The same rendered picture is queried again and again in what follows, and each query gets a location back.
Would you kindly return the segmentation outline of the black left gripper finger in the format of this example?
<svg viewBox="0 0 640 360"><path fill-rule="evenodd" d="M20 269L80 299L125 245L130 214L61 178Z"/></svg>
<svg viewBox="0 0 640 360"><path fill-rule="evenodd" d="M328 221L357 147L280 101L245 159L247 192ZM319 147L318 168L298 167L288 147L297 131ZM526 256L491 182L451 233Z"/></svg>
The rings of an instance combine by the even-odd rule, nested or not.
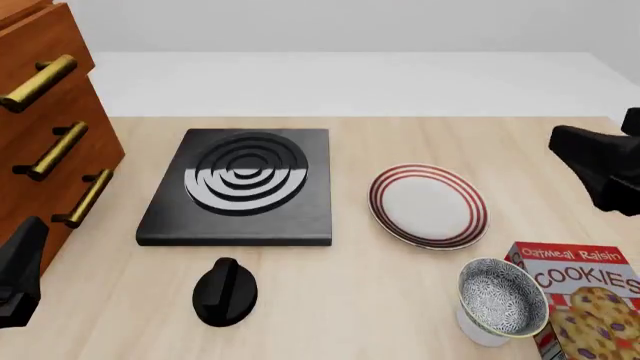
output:
<svg viewBox="0 0 640 360"><path fill-rule="evenodd" d="M40 299L40 265L48 233L41 218L30 216L0 246L0 302L19 293Z"/></svg>

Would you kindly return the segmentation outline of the wooden drawer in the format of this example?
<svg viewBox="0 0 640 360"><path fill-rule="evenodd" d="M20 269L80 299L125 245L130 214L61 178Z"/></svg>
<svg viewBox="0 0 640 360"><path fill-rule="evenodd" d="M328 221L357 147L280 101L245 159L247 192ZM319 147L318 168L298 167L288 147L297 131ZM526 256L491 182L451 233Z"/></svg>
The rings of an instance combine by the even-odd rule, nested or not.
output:
<svg viewBox="0 0 640 360"><path fill-rule="evenodd" d="M12 173L14 165L33 164L58 139L52 128L73 122L86 122L88 131L44 181ZM22 206L34 200L51 203L73 191L73 176L113 167L123 155L95 89L86 80L61 104L42 115L0 120L0 206Z"/></svg>
<svg viewBox="0 0 640 360"><path fill-rule="evenodd" d="M69 6L34 2L4 18L0 25L0 95L8 95L37 73L36 62L52 62L68 54L77 68L22 113L0 106L0 120L32 119L61 104L88 80L94 61Z"/></svg>
<svg viewBox="0 0 640 360"><path fill-rule="evenodd" d="M0 245L26 218L41 218L49 228L40 265L45 272L123 157L105 116L61 116L0 130Z"/></svg>

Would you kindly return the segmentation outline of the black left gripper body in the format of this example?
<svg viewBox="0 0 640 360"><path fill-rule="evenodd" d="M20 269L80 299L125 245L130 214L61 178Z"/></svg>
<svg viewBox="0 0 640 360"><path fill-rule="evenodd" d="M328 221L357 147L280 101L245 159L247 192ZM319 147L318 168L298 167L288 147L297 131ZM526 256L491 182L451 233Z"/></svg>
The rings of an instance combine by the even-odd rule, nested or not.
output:
<svg viewBox="0 0 640 360"><path fill-rule="evenodd" d="M15 293L0 301L0 329L27 326L40 299L29 293Z"/></svg>

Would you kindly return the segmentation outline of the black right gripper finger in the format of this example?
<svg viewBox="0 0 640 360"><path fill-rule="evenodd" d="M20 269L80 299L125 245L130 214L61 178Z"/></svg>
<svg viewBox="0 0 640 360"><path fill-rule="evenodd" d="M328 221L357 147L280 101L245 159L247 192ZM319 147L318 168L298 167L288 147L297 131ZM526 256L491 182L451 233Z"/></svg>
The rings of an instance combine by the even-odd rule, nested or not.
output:
<svg viewBox="0 0 640 360"><path fill-rule="evenodd" d="M631 107L626 111L621 131L628 136L640 137L640 107Z"/></svg>
<svg viewBox="0 0 640 360"><path fill-rule="evenodd" d="M611 180L640 186L640 136L558 125L551 132L549 149L586 188L603 188Z"/></svg>

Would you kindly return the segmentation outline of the round black stove knob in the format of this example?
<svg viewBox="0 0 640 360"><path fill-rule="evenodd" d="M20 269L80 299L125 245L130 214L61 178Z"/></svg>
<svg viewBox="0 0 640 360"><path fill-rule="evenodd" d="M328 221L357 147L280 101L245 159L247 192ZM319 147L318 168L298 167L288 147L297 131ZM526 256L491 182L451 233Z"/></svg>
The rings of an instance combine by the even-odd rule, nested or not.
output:
<svg viewBox="0 0 640 360"><path fill-rule="evenodd" d="M227 327L244 320L256 305L254 275L231 257L221 257L197 281L192 305L197 317L208 326Z"/></svg>

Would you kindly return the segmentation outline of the oatmeal raisin cookies box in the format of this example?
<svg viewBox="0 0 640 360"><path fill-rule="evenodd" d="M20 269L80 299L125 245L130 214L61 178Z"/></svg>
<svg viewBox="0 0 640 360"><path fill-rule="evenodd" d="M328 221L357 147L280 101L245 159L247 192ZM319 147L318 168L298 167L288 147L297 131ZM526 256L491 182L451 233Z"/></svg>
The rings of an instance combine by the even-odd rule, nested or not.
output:
<svg viewBox="0 0 640 360"><path fill-rule="evenodd" d="M505 260L542 288L542 360L640 360L640 277L619 248L515 242Z"/></svg>

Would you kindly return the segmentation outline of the flat black stove plate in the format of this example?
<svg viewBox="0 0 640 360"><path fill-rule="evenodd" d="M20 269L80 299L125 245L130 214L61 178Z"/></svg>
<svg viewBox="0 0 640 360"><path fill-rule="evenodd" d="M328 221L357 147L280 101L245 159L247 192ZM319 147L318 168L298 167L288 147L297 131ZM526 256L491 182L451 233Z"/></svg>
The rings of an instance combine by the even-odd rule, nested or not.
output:
<svg viewBox="0 0 640 360"><path fill-rule="evenodd" d="M141 246L328 246L329 131L186 131L136 230Z"/></svg>

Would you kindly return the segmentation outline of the wooden cabinet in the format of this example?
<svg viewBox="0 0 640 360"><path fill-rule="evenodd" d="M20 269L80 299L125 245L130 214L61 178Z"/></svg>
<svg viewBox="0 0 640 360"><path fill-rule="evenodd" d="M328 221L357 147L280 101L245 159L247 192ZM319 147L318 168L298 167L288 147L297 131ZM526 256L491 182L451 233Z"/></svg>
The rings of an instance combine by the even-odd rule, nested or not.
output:
<svg viewBox="0 0 640 360"><path fill-rule="evenodd" d="M4 18L17 11L24 10L27 6L34 2L43 0L0 0L0 25L4 23Z"/></svg>

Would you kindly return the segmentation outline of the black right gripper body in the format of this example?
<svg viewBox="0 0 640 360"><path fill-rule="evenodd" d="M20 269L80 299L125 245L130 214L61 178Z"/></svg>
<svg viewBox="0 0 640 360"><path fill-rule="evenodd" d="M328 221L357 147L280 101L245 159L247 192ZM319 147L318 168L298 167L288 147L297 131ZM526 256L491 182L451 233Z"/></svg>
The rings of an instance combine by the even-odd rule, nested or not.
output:
<svg viewBox="0 0 640 360"><path fill-rule="evenodd" d="M597 191L594 206L603 212L617 211L627 217L640 215L640 185L609 176Z"/></svg>

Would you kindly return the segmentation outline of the white plate with red rings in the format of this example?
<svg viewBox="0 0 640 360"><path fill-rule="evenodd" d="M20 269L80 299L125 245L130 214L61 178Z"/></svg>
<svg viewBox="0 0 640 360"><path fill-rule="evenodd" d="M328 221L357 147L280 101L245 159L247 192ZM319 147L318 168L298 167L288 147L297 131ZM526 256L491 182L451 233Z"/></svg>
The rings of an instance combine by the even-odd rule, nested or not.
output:
<svg viewBox="0 0 640 360"><path fill-rule="evenodd" d="M478 188L432 164L397 164L383 170L372 180L367 201L381 227L419 248L469 247L490 224L489 206Z"/></svg>

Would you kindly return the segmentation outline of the black patterned bowl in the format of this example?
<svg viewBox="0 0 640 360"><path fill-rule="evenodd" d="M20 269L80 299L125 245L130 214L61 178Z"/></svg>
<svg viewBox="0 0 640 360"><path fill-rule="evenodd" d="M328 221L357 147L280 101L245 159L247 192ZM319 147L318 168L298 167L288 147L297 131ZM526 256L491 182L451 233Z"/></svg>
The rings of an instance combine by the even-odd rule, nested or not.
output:
<svg viewBox="0 0 640 360"><path fill-rule="evenodd" d="M462 314L482 335L529 338L547 325L549 305L536 281L519 266L482 257L458 276Z"/></svg>

